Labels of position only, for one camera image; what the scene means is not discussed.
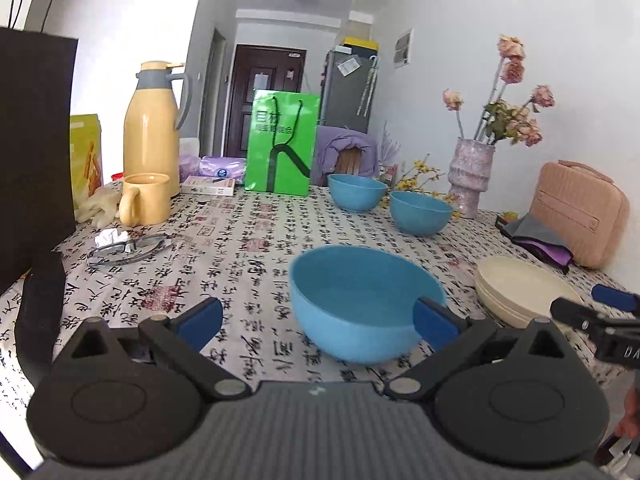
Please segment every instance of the ceramic vase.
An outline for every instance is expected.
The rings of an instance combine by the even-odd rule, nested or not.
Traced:
[[[463,218],[478,216],[480,193],[489,187],[495,146],[474,139],[458,139],[449,167],[449,193],[456,196],[454,208]]]

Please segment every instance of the hand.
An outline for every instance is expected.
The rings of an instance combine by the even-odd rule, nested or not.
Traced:
[[[640,422],[638,421],[638,408],[640,408],[640,394],[635,386],[631,386],[625,397],[625,416],[616,426],[616,436],[635,438],[640,434]]]

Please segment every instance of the tablecloth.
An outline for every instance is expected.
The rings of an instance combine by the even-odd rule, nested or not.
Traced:
[[[78,226],[59,250],[66,270],[66,291],[56,353],[82,320],[101,316],[111,327],[135,326],[158,312],[175,317],[207,296],[224,306],[222,330],[202,353],[253,387],[261,380],[383,381],[402,373],[431,353],[422,342],[410,354],[364,367],[337,361],[321,352],[300,330],[289,299],[292,259],[325,244],[369,246],[399,254],[424,267],[443,285],[448,307],[459,316],[482,312],[473,272],[476,262],[491,254],[528,260],[544,267],[514,246],[493,227],[495,214],[476,220],[452,219],[434,237],[403,235],[388,210],[367,214],[339,210],[328,189],[312,188],[308,197],[236,190],[234,197],[183,194],[173,200],[170,219],[158,226],[133,229],[135,236],[166,233],[175,237],[171,250],[151,260],[125,266],[90,269],[86,254],[98,234]],[[572,267],[565,278],[594,308],[590,290],[596,283],[617,286],[599,271]],[[14,324],[22,282],[0,299],[0,392],[24,410],[33,389],[15,356]],[[605,386],[619,367],[596,362],[590,343],[568,335],[595,379]]]

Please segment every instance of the gray refrigerator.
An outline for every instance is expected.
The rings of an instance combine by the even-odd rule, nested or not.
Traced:
[[[330,50],[326,55],[324,81],[320,103],[320,122],[324,126],[348,128],[357,132],[367,133],[371,116],[372,101],[369,111],[365,115],[369,90],[367,80],[373,66],[373,61],[358,57],[360,67],[348,75],[342,75],[338,65],[347,61],[351,54],[343,54]],[[358,108],[363,93],[366,92],[362,110]]]

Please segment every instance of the yellow mug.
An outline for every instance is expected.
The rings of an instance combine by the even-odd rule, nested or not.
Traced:
[[[129,227],[166,222],[171,211],[171,179],[164,173],[137,173],[122,181],[120,221]]]

